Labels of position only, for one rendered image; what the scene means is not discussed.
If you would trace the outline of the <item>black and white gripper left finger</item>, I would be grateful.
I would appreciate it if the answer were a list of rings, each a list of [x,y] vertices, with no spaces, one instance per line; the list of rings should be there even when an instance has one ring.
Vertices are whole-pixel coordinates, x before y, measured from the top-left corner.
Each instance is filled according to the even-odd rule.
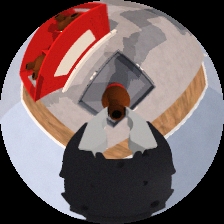
[[[104,108],[82,127],[69,140],[63,154],[62,168],[59,176],[64,178],[67,170],[76,162],[95,158],[96,152],[103,153],[108,148],[107,126],[109,107]]]

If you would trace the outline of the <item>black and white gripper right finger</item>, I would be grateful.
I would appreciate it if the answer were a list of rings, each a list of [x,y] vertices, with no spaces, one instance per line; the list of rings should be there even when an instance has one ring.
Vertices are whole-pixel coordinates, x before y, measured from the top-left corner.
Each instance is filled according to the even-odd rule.
[[[155,157],[167,164],[171,175],[176,173],[173,165],[172,152],[164,136],[149,122],[128,107],[124,107],[124,115],[128,118],[130,128],[128,148],[132,157],[136,151],[143,156]]]

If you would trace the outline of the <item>red crate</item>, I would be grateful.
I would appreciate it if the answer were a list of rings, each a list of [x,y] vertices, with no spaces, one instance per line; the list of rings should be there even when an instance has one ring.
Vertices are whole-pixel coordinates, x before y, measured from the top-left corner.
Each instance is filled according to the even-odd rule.
[[[19,75],[34,102],[63,88],[83,56],[110,32],[106,4],[88,2],[60,13],[69,16],[78,12],[74,9],[91,10],[80,12],[82,15],[61,32],[57,28],[58,21],[53,19],[56,15],[53,16],[38,28],[25,51]],[[25,67],[39,55],[46,56],[34,87],[28,78],[33,70]]]

